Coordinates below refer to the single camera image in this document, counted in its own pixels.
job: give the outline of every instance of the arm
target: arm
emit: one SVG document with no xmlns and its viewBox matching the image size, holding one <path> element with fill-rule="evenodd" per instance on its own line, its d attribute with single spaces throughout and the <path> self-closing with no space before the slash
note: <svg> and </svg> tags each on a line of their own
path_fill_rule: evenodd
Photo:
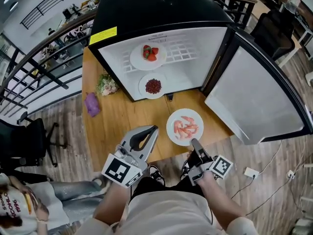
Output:
<svg viewBox="0 0 313 235">
<path fill-rule="evenodd" d="M 37 199 L 37 201 L 38 203 L 36 201 L 33 202 L 37 217 L 37 234 L 48 235 L 47 222 L 49 220 L 49 211 L 40 199 Z"/>
<path fill-rule="evenodd" d="M 298 6 L 298 11 L 303 15 L 303 14 L 305 14 L 305 12 L 304 12 L 304 10 L 303 9 L 301 9 L 299 6 Z"/>
<path fill-rule="evenodd" d="M 245 217 L 244 210 L 231 200 L 214 179 L 212 172 L 206 172 L 197 180 L 203 194 L 222 228 L 226 231 L 228 225 L 238 217 Z"/>
<path fill-rule="evenodd" d="M 37 234 L 38 235 L 48 235 L 47 224 L 37 222 Z"/>
<path fill-rule="evenodd" d="M 32 191 L 31 188 L 29 188 L 28 186 L 23 185 L 16 177 L 14 176 L 9 176 L 8 177 L 12 186 L 14 186 L 16 189 L 18 189 L 21 193 L 25 194 L 28 193 L 29 195 L 33 195 L 35 196 L 35 193 Z"/>
<path fill-rule="evenodd" d="M 130 191 L 128 189 L 113 183 L 105 198 L 95 210 L 93 217 L 107 225 L 119 222 L 129 196 Z"/>
</svg>

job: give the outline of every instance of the yellow label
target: yellow label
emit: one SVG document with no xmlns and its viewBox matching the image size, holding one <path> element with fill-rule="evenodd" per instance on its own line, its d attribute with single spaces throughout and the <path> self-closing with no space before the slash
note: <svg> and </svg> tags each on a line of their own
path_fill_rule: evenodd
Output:
<svg viewBox="0 0 313 235">
<path fill-rule="evenodd" d="M 114 37 L 116 35 L 117 35 L 117 27 L 113 27 L 111 29 L 101 31 L 101 32 L 94 34 L 90 37 L 89 45 L 93 45 L 95 43 L 98 43 L 99 41 L 102 41 L 102 40 L 110 38 L 110 37 Z"/>
</svg>

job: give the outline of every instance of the purple cloth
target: purple cloth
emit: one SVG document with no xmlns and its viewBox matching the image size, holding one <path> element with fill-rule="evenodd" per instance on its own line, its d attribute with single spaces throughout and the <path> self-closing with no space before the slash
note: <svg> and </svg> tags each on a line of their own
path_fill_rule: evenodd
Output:
<svg viewBox="0 0 313 235">
<path fill-rule="evenodd" d="M 94 93 L 89 93 L 85 99 L 85 105 L 89 115 L 93 118 L 100 112 L 97 97 Z"/>
</svg>

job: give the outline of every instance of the black shorts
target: black shorts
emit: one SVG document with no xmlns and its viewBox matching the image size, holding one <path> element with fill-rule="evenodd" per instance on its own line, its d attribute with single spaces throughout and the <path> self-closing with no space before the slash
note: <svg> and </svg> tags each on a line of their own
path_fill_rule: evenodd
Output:
<svg viewBox="0 0 313 235">
<path fill-rule="evenodd" d="M 133 200 L 133 198 L 135 198 L 138 195 L 148 193 L 148 192 L 164 191 L 164 190 L 177 190 L 177 191 L 190 192 L 190 193 L 194 193 L 194 194 L 204 197 L 200 186 L 198 185 L 192 186 L 188 177 L 185 177 L 177 185 L 172 186 L 172 187 L 165 187 L 164 185 L 162 185 L 161 183 L 159 183 L 158 181 L 154 180 L 151 177 L 144 177 L 138 183 L 138 186 L 131 197 L 131 201 Z"/>
</svg>

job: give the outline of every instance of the plate of strawberries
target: plate of strawberries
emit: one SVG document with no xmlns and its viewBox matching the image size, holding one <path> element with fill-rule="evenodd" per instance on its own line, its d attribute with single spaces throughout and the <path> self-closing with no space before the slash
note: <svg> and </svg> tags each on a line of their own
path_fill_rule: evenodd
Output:
<svg viewBox="0 0 313 235">
<path fill-rule="evenodd" d="M 166 48 L 158 43 L 142 43 L 133 49 L 131 64 L 138 70 L 151 71 L 162 66 L 166 61 Z"/>
</svg>

